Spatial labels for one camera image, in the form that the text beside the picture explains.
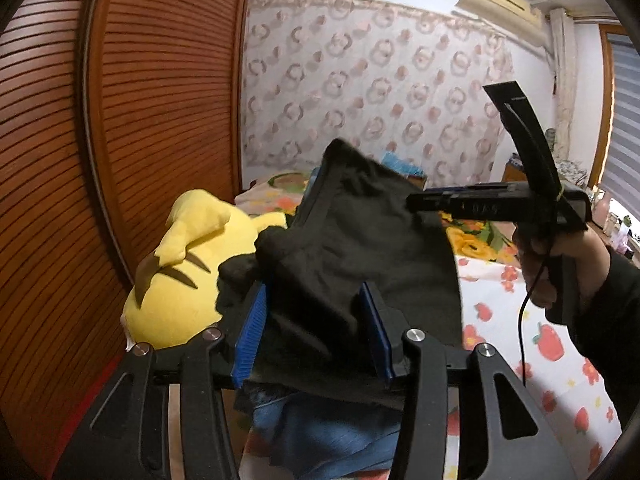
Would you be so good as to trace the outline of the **person right forearm black sleeve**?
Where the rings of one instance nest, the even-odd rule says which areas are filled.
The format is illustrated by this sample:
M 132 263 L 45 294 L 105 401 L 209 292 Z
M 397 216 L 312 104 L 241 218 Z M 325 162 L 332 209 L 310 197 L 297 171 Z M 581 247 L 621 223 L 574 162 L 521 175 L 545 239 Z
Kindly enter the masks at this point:
M 639 404 L 639 269 L 591 231 L 558 237 L 548 253 L 576 263 L 579 307 L 568 333 L 627 426 Z

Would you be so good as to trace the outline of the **person right hand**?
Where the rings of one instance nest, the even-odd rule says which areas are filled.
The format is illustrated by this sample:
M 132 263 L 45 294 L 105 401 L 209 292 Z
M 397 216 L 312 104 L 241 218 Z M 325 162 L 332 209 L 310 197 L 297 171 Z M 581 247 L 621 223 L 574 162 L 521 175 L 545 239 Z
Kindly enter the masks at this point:
M 529 299 L 538 308 L 549 310 L 573 295 L 583 309 L 608 277 L 610 253 L 591 228 L 555 235 L 550 242 L 518 226 L 513 241 Z

